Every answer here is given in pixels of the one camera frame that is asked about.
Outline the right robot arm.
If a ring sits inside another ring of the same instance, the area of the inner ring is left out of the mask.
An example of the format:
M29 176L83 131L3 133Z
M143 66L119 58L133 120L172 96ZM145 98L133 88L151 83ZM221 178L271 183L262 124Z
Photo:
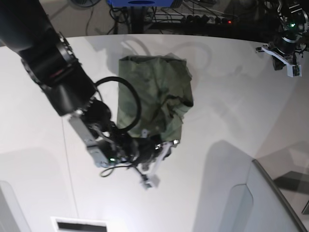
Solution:
M158 141L147 130L138 138L129 135L141 120L142 106L127 80L110 76L93 82L37 0L1 1L0 40L21 57L30 78L58 115L70 116L69 123L94 164L103 168L102 177L108 177L116 168L134 169L145 189L159 185L159 165L179 141ZM136 103L134 120L121 129L112 122L111 111L98 90L99 85L109 81L126 86Z

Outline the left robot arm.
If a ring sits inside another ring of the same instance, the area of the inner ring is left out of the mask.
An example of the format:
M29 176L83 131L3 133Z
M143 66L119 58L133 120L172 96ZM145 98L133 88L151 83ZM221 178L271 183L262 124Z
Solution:
M263 0L270 20L272 39L255 49L271 56L276 71L287 69L289 77L302 75L297 55L309 50L309 6L305 0Z

